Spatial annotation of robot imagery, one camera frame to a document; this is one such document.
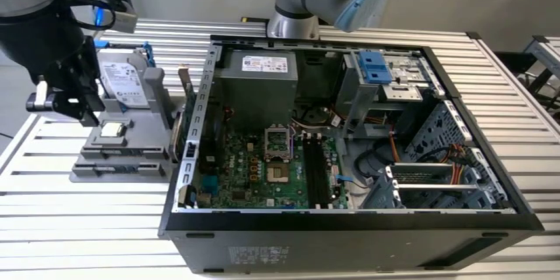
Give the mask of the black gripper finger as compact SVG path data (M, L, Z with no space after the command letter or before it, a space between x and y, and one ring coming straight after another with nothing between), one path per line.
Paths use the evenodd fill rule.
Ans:
M87 35L84 43L77 52L69 56L63 64L64 87L69 102L80 109L80 124L84 127L99 126L99 119L95 112L105 110L104 103L99 96L97 79L100 78L99 60L93 38Z
M29 113L37 114L48 119L79 119L80 109L69 102L64 91L53 89L43 76L39 76L36 92L27 101L25 109Z

